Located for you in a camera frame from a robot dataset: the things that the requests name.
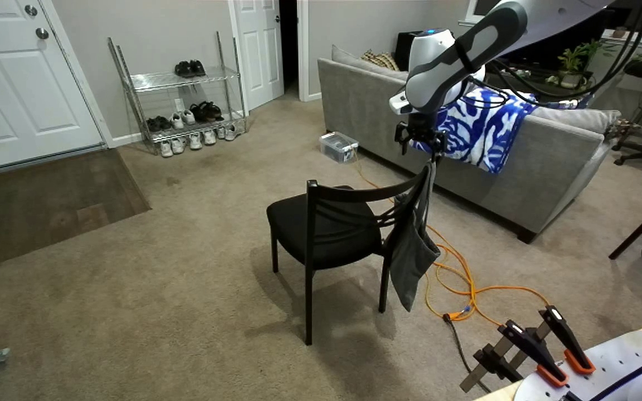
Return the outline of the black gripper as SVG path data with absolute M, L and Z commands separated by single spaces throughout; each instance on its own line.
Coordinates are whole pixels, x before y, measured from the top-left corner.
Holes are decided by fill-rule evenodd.
M 446 136 L 433 129 L 433 118 L 425 113 L 408 113 L 395 129 L 395 143 L 401 152 L 417 148 L 433 163 L 440 163 L 446 153 Z

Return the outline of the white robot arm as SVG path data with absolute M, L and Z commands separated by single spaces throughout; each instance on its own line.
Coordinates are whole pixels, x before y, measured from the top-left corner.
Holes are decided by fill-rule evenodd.
M 461 35 L 444 28 L 417 38 L 404 86 L 390 97 L 401 115 L 395 140 L 401 150 L 417 148 L 430 159 L 446 155 L 498 173 L 532 106 L 481 90 L 487 64 L 587 22 L 612 2 L 499 0 Z

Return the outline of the round grey robot base plate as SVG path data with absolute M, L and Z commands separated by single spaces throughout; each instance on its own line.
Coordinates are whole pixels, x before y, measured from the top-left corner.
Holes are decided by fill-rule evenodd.
M 553 387 L 529 374 L 512 401 L 642 401 L 642 333 L 628 333 L 587 353 L 596 372 L 576 374 L 567 364 L 567 386 Z

